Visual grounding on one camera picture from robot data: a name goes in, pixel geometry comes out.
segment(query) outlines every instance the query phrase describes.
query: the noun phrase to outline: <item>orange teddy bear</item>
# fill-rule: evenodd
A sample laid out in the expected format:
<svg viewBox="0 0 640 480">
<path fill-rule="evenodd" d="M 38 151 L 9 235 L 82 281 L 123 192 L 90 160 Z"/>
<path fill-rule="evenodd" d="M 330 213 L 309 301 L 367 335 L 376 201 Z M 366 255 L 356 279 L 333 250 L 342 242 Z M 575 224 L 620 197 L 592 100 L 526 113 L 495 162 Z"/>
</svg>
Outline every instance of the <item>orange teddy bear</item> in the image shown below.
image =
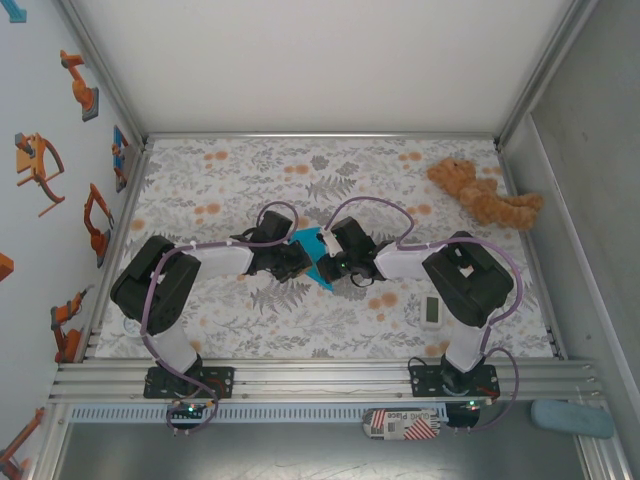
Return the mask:
<svg viewBox="0 0 640 480">
<path fill-rule="evenodd" d="M 493 178 L 476 179 L 476 167 L 469 160 L 445 158 L 429 167 L 427 177 L 457 198 L 480 225 L 498 223 L 518 230 L 529 230 L 544 204 L 543 198 L 537 193 L 501 197 L 496 193 L 498 182 Z"/>
</svg>

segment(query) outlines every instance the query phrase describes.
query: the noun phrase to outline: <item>stuffed animal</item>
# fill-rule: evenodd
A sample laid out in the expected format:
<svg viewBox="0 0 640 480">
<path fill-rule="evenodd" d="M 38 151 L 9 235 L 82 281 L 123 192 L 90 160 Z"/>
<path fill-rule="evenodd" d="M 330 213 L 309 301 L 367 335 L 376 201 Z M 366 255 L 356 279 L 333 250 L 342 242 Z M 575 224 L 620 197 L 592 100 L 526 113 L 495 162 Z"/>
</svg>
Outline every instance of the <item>stuffed animal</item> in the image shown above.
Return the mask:
<svg viewBox="0 0 640 480">
<path fill-rule="evenodd" d="M 476 167 L 469 160 L 445 158 L 427 170 L 427 177 L 457 198 L 481 225 L 498 223 L 518 230 L 533 227 L 544 200 L 537 193 L 501 197 L 493 178 L 476 178 Z"/>
</svg>

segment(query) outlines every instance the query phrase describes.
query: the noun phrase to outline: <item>black mounting plate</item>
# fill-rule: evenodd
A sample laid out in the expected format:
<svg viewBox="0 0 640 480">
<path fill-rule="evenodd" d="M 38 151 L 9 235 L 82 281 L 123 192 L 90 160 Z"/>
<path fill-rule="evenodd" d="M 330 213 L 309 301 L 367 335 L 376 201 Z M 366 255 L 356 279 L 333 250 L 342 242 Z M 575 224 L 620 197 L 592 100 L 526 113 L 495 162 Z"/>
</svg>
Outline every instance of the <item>black mounting plate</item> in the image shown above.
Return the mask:
<svg viewBox="0 0 640 480">
<path fill-rule="evenodd" d="M 409 367 L 411 391 L 414 397 L 499 397 L 500 385 L 493 365 L 480 365 L 471 388 L 464 395 L 452 395 L 442 384 L 440 365 L 412 365 Z"/>
<path fill-rule="evenodd" d="M 216 393 L 218 398 L 231 398 L 233 393 L 233 375 L 232 367 L 202 367 L 201 381 Z M 166 388 L 167 381 L 171 380 L 173 375 L 168 373 L 164 368 L 151 367 L 147 371 L 144 383 L 144 398 L 180 398 L 172 390 Z M 193 398 L 209 398 L 207 392 L 200 392 Z"/>
</svg>

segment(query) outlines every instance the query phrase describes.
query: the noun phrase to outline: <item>gray leaf pattern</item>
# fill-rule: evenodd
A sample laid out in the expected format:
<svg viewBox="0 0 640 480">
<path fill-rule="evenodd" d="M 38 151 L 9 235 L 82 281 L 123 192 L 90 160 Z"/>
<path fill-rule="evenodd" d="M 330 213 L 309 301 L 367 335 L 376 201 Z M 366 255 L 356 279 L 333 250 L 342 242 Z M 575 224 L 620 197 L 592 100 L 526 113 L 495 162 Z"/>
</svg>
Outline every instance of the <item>gray leaf pattern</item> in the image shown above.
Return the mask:
<svg viewBox="0 0 640 480">
<path fill-rule="evenodd" d="M 394 138 L 158 139 L 149 152 L 143 188 L 118 265 L 122 271 L 154 234 L 183 245 L 228 238 L 255 223 L 271 200 L 295 205 L 302 225 L 325 225 L 335 208 L 356 195 L 384 197 L 409 210 L 411 242 L 433 241 L 458 230 L 487 239 L 514 256 L 525 282 L 521 308 L 496 325 L 490 346 L 519 357 L 551 356 L 529 268 L 516 232 L 481 227 L 426 179 L 429 165 L 446 156 L 472 159 L 478 175 L 493 176 L 505 193 L 490 140 Z M 406 218 L 369 202 L 351 215 L 376 243 L 392 240 Z M 197 282 L 181 323 L 204 358 L 408 358 L 439 357 L 453 319 L 440 331 L 420 326 L 420 302 L 434 294 L 427 280 L 376 282 L 358 288 L 348 278 L 331 293 L 306 276 L 280 284 L 266 272 Z M 513 292 L 505 308 L 513 301 Z M 123 315 L 110 303 L 96 355 L 148 357 L 126 337 Z"/>
</svg>

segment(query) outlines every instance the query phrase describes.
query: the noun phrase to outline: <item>blue sponge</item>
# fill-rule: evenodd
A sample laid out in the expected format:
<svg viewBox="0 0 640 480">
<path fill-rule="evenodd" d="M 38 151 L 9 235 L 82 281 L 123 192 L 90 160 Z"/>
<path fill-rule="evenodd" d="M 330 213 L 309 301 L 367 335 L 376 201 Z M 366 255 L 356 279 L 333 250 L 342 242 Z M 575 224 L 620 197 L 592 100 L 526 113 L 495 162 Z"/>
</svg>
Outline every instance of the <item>blue sponge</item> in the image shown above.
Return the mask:
<svg viewBox="0 0 640 480">
<path fill-rule="evenodd" d="M 613 419 L 604 410 L 558 400 L 534 401 L 531 419 L 540 428 L 573 435 L 611 438 L 614 432 Z"/>
<path fill-rule="evenodd" d="M 318 272 L 318 268 L 316 267 L 316 262 L 327 253 L 327 247 L 324 243 L 318 240 L 317 235 L 320 231 L 320 227 L 307 228 L 305 230 L 298 230 L 291 237 L 291 241 L 295 242 L 298 240 L 304 248 L 304 251 L 307 252 L 309 257 L 311 257 L 311 261 L 313 262 L 313 267 L 311 270 L 307 272 L 307 275 L 322 285 L 327 290 L 333 292 L 333 287 L 330 283 L 325 282 L 320 276 L 320 272 Z"/>
</svg>

